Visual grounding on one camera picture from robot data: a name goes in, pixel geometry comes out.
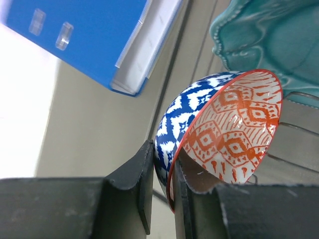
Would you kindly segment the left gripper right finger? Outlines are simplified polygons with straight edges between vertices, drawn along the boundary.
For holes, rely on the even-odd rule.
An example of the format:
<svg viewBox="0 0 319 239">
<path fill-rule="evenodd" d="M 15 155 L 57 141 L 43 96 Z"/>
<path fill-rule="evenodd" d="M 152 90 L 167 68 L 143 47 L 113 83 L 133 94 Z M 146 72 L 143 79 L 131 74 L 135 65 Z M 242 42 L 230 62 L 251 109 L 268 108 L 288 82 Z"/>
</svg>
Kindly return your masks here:
<svg viewBox="0 0 319 239">
<path fill-rule="evenodd" d="M 175 164 L 175 228 L 179 239 L 316 239 L 315 185 L 217 184 L 199 193 Z"/>
</svg>

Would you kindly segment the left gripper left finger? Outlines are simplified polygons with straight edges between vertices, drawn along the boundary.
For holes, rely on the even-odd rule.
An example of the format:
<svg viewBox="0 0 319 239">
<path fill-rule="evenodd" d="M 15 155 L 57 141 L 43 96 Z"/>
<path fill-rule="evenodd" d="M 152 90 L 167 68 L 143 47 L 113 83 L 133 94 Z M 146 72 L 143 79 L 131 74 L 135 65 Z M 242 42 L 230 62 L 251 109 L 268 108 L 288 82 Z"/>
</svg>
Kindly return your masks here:
<svg viewBox="0 0 319 239">
<path fill-rule="evenodd" d="M 144 239 L 151 231 L 154 143 L 106 177 L 0 182 L 3 239 Z"/>
</svg>

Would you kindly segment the blue and orange patterned bowl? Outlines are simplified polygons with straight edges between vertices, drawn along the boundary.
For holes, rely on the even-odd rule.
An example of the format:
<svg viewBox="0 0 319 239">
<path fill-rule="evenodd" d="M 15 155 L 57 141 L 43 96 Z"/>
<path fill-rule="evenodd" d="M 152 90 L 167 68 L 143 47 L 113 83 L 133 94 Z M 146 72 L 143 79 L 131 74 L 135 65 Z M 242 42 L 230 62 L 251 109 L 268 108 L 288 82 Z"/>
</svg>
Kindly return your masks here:
<svg viewBox="0 0 319 239">
<path fill-rule="evenodd" d="M 246 183 L 273 140 L 283 105 L 271 71 L 228 71 L 190 84 L 170 104 L 155 135 L 155 170 L 171 209 L 181 151 L 219 180 Z"/>
</svg>

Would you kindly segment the blue binder lying flat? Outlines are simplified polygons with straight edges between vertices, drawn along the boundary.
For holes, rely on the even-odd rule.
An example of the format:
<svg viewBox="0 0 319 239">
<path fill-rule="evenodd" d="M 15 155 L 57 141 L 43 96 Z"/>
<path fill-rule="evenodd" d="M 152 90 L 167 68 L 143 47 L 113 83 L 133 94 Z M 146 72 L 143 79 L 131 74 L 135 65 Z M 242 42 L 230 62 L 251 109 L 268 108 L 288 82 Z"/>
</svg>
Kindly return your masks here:
<svg viewBox="0 0 319 239">
<path fill-rule="evenodd" d="M 2 23 L 113 92 L 141 93 L 183 2 L 3 0 Z"/>
</svg>

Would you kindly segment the teal scalloped plate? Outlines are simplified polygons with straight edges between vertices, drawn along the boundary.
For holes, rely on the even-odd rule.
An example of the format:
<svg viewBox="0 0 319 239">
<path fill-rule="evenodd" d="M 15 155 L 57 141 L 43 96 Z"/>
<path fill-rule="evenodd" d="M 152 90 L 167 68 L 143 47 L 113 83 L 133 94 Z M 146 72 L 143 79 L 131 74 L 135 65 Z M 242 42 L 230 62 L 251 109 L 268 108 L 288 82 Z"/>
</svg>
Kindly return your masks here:
<svg viewBox="0 0 319 239">
<path fill-rule="evenodd" d="M 270 70 L 291 101 L 319 106 L 318 1 L 233 0 L 210 35 L 226 69 Z"/>
</svg>

